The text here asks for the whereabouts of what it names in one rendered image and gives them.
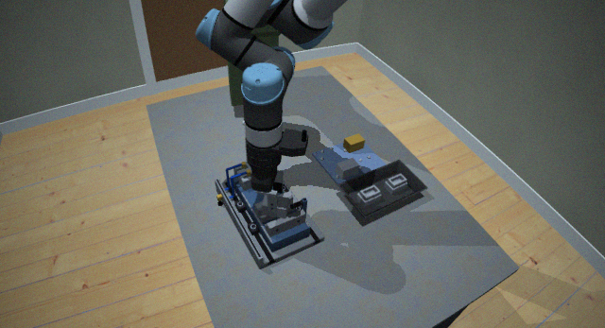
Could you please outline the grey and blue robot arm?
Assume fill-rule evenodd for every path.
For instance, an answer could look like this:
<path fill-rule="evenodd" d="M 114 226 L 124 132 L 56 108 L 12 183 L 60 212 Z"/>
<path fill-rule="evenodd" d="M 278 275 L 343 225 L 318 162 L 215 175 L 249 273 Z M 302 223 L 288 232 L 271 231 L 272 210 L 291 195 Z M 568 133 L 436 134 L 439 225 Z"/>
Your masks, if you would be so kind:
<path fill-rule="evenodd" d="M 334 12 L 346 1 L 228 0 L 222 11 L 211 9 L 206 14 L 196 38 L 244 72 L 241 90 L 247 127 L 267 131 L 281 125 L 283 99 L 295 70 L 295 58 L 287 48 L 270 47 L 252 30 L 270 25 L 308 50 L 329 34 Z"/>

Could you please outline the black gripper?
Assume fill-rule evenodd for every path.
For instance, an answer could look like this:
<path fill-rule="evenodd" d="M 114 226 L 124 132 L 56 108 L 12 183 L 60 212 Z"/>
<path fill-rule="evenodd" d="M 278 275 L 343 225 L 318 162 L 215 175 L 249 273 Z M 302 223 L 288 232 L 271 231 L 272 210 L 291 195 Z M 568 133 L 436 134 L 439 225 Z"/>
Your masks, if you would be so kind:
<path fill-rule="evenodd" d="M 308 144 L 307 130 L 282 131 L 283 118 L 281 125 L 270 131 L 250 129 L 244 121 L 242 125 L 245 126 L 247 162 L 251 167 L 251 188 L 256 194 L 268 195 L 268 210 L 277 212 L 277 193 L 283 193 L 284 175 L 284 171 L 277 170 L 277 166 L 282 160 L 282 155 L 305 155 Z"/>

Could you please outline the yellow rectangular block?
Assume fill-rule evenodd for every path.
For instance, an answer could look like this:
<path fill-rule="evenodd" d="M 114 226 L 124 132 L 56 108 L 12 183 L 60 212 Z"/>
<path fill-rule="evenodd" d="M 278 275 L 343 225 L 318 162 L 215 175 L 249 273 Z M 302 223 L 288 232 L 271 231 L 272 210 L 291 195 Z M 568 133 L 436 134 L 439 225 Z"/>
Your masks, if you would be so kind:
<path fill-rule="evenodd" d="M 343 147 L 349 152 L 364 148 L 365 139 L 358 133 L 356 135 L 344 138 Z"/>

